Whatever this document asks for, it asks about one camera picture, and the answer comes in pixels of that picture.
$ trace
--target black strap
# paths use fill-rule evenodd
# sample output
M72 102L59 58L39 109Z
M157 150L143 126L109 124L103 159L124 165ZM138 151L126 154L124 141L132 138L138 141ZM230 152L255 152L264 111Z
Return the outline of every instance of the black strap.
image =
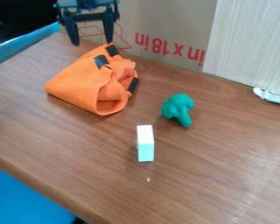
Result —
M94 58L94 60L95 60L95 64L98 66L98 68L101 68L104 65L108 65L109 64L106 56L103 55L103 54L96 56Z
M128 91L130 93L134 93L134 90L136 88L136 86L138 85L138 82L139 82L139 79L134 77L134 79L132 80L132 82L129 84L129 88L128 88Z
M106 47L106 51L108 52L108 55L110 57L113 57L113 56L116 56L116 55L119 54L117 49L116 49L116 47L114 45L107 46Z

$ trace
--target white wall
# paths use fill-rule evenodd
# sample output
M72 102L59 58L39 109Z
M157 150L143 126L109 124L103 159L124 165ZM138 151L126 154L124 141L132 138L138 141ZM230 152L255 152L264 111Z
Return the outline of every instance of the white wall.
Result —
M280 0L218 0L203 72L280 94Z

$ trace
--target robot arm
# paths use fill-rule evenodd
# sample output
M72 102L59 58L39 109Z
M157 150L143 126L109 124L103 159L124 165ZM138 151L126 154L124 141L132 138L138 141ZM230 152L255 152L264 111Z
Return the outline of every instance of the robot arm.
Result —
M73 45L80 44L78 26L76 22L102 21L105 37L108 43L113 40L114 22L120 17L118 11L118 0L76 0L73 2L56 3L55 8L58 13L58 20L66 27L66 32ZM92 11L98 7L106 7L101 13L81 14L83 10Z

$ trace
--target blue surface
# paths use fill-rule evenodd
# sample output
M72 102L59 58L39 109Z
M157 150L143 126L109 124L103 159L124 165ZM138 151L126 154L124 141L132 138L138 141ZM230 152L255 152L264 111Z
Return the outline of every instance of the blue surface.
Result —
M153 144L138 145L138 162L151 162L154 160L155 151Z
M0 170L1 224L69 224L75 216Z
M58 32L58 23L49 24L41 29L30 32L21 36L19 38L14 38L13 40L7 41L0 45L0 63L6 61L7 59L13 57L17 53L22 52L24 49L28 48L39 42L42 39L50 36L51 34Z

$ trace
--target wooden table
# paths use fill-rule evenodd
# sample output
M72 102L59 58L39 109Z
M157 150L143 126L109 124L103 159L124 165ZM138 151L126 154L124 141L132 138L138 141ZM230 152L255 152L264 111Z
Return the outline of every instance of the wooden table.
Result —
M133 58L140 83L118 114L43 91L92 48L55 34L0 65L0 167L86 221L280 224L280 105L142 58ZM196 101L190 129L160 116L177 92ZM155 162L137 162L139 124L154 127Z

